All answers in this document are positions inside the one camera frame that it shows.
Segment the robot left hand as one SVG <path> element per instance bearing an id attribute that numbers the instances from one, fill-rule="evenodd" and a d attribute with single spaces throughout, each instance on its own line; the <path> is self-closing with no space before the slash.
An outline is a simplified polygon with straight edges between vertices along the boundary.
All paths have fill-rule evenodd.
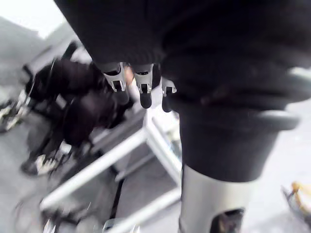
<path id="1" fill-rule="evenodd" d="M 97 67 L 158 64 L 176 92 L 179 232 L 238 233 L 287 111 L 311 97 L 308 0 L 58 0 Z"/>

